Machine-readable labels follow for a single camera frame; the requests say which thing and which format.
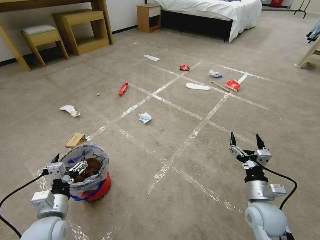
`wooden desk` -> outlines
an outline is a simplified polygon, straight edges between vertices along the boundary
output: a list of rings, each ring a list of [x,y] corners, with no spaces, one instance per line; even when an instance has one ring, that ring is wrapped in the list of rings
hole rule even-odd
[[[107,4],[105,0],[0,0],[0,13],[19,11],[19,10],[25,10],[25,9],[62,6],[62,5],[85,3],[85,2],[90,2],[93,10],[103,11],[104,20],[106,22],[106,27],[107,27],[108,37],[109,37],[109,42],[110,44],[113,44],[113,37],[111,33],[108,9],[107,9]],[[8,46],[12,55],[17,59],[18,63],[20,63],[20,65],[22,65],[25,69],[30,71],[31,70],[30,67],[24,60],[20,51],[17,49],[11,37],[6,33],[1,22],[0,22],[0,37],[4,40],[5,44]]]

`white insole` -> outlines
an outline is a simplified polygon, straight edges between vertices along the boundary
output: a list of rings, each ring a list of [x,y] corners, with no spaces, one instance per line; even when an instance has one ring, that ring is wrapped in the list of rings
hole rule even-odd
[[[191,89],[199,89],[199,90],[207,90],[207,91],[210,90],[209,86],[203,86],[203,85],[194,84],[194,83],[186,83],[186,87]]]
[[[150,59],[152,61],[159,61],[160,60],[160,58],[153,57],[153,56],[150,56],[150,55],[144,55],[144,57],[146,57],[146,58],[148,58],[148,59]]]

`black cable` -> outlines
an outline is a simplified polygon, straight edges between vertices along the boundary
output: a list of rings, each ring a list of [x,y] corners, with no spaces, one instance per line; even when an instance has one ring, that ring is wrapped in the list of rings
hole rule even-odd
[[[283,177],[283,178],[285,178],[285,179],[288,179],[288,180],[290,180],[291,182],[294,183],[294,187],[293,187],[292,191],[291,191],[291,192],[288,194],[288,196],[282,201],[282,203],[281,203],[281,205],[280,205],[280,207],[279,207],[279,209],[282,210],[283,205],[284,205],[284,204],[286,203],[286,201],[292,196],[292,194],[297,190],[297,187],[298,187],[297,182],[296,182],[295,180],[293,180],[292,178],[289,178],[289,177],[287,177],[287,176],[285,176],[285,175],[282,175],[282,174],[280,174],[280,173],[274,172],[274,171],[266,168],[265,166],[262,166],[258,161],[256,161],[256,163],[257,163],[260,167],[262,167],[264,170],[266,170],[266,171],[268,171],[268,172],[271,172],[271,173],[273,173],[273,174],[275,174],[275,175],[277,175],[277,176],[279,176],[279,177]]]
[[[44,176],[45,173],[42,172],[40,176],[36,177],[35,179],[33,179],[32,181],[26,183],[25,185],[23,185],[22,187],[19,187],[18,189],[14,190],[12,193],[8,194],[1,202],[0,202],[0,211],[1,211],[1,206],[4,203],[5,200],[7,200],[11,195],[15,194],[16,192],[20,191],[22,188],[28,186],[29,184],[37,181],[39,178],[41,178],[42,176]],[[1,216],[0,214],[0,220],[2,220],[5,224],[7,224],[18,236],[19,238],[21,238],[21,233],[11,224],[9,223],[7,220],[4,219],[4,217]]]

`white bedsheet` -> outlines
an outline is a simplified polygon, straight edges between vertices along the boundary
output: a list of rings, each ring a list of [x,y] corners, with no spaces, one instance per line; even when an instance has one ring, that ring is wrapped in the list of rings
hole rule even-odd
[[[167,11],[201,17],[232,19],[229,42],[243,30],[254,27],[261,14],[260,0],[225,2],[220,0],[155,0]]]

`wooden nightstand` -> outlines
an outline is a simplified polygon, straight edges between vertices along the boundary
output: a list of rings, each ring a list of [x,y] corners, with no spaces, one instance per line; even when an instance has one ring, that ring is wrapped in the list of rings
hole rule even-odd
[[[160,29],[160,14],[160,4],[137,5],[138,30],[150,33]]]

